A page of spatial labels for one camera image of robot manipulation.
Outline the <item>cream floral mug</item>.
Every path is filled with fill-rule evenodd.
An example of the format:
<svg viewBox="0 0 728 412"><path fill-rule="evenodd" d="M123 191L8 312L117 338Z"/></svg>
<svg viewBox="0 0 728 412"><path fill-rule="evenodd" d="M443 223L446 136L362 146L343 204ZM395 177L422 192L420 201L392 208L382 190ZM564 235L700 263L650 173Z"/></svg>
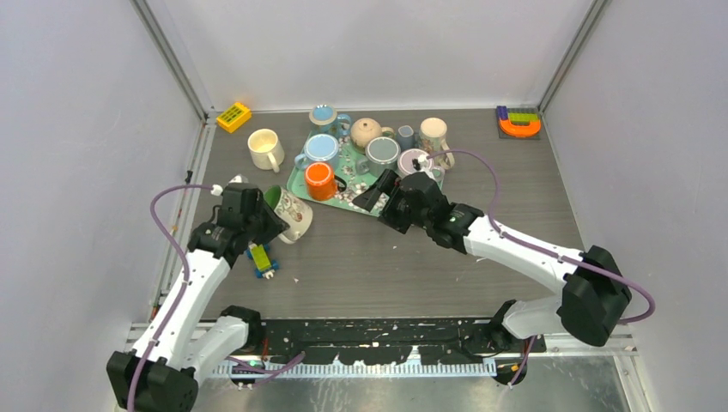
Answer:
<svg viewBox="0 0 728 412"><path fill-rule="evenodd" d="M288 224L288 229L278 235L283 243L292 245L306 234L313 218L312 208L307 203L280 185L266 190L264 200Z"/></svg>

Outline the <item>cream plain mug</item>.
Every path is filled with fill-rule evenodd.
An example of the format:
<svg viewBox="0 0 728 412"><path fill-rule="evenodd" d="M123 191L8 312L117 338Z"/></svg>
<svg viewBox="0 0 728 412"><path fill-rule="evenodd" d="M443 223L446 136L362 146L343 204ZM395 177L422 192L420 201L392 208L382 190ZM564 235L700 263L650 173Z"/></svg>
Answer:
<svg viewBox="0 0 728 412"><path fill-rule="evenodd" d="M278 135L271 129L255 130L247 139L252 163L261 170L280 172L285 153Z"/></svg>

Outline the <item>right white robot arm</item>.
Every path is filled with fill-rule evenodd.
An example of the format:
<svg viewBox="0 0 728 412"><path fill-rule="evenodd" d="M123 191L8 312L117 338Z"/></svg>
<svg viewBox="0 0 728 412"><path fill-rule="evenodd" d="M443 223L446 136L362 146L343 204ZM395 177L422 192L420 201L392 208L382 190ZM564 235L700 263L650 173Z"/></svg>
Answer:
<svg viewBox="0 0 728 412"><path fill-rule="evenodd" d="M480 209L449 201L424 172L400 178L387 171L353 203L370 211L383 195L388 199L378 219L386 226L400 233L420 227L441 247L505 265L552 292L539 300L508 300L483 326L484 338L501 352L557 332L603 347L632 299L605 249L579 251L515 231Z"/></svg>

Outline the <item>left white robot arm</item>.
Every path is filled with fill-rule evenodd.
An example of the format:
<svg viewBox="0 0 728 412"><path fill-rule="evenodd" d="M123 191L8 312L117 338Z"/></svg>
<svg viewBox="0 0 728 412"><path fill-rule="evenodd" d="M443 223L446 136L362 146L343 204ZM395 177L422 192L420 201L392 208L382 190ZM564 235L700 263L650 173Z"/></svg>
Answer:
<svg viewBox="0 0 728 412"><path fill-rule="evenodd" d="M209 191L221 202L212 219L192 231L186 247L164 233L182 263L169 295L132 349L113 352L106 364L118 406L127 411L190 411L221 362L236 350L252 355L262 348L261 315L242 306L229 306L202 336L192 335L238 257L289 225L240 175Z"/></svg>

